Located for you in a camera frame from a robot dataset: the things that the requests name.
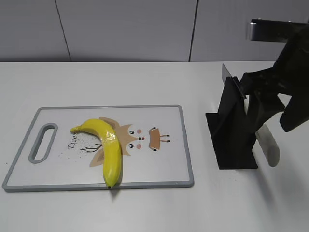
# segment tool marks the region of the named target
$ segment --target knife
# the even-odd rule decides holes
[[[234,81],[238,82],[238,80],[235,80],[226,66],[222,64],[222,81],[225,84],[226,78],[232,78]],[[249,107],[249,99],[246,98],[246,96],[239,90],[241,93],[241,96],[244,100],[244,111],[248,112]],[[262,151],[267,159],[268,164],[270,167],[275,167],[279,163],[280,160],[280,149],[272,136],[268,126],[266,124],[263,124],[259,130],[255,132],[255,136],[262,148]]]

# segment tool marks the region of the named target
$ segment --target cartoon print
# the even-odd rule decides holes
[[[150,143],[149,148],[153,151],[160,150],[160,142],[169,143],[170,140],[161,140],[161,137],[169,137],[169,134],[160,135],[159,128],[151,128],[149,130]]]
[[[145,140],[145,137],[140,137],[139,135],[142,133],[141,129],[137,129],[136,131],[134,130],[129,130],[129,128],[132,126],[132,124],[127,124],[120,126],[120,124],[107,117],[100,117],[99,119],[109,123],[111,127],[114,129],[118,140],[120,142],[121,150],[123,155],[129,155],[130,153],[127,148],[136,148],[136,149],[141,149],[142,147],[142,142]],[[153,150],[157,151],[160,149],[160,142],[166,142],[169,143],[170,140],[161,140],[162,137],[170,137],[168,134],[165,135],[160,135],[159,128],[153,127],[149,131],[149,136],[150,136],[150,142],[148,144],[148,147]],[[97,151],[95,156],[93,157],[90,167],[96,167],[98,165],[101,165],[104,162],[104,150],[101,148],[100,150]]]

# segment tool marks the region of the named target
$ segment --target banana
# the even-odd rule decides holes
[[[70,130],[71,133],[81,131],[93,134],[101,140],[104,149],[103,176],[106,185],[111,188],[118,181],[121,172],[121,147],[115,131],[100,119],[88,119]]]

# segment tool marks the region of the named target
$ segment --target knife block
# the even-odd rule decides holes
[[[237,83],[227,77],[217,113],[206,113],[219,169],[256,169],[252,148],[256,140],[249,131],[243,97]]]

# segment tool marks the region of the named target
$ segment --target white tabletop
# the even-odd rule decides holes
[[[232,75],[273,62],[225,62]],[[222,62],[0,63],[0,180],[42,106],[179,104],[195,179],[191,188],[6,193],[0,231],[303,232],[309,226],[309,123],[285,133],[267,124],[280,149],[269,167],[218,169],[205,113],[216,112]]]

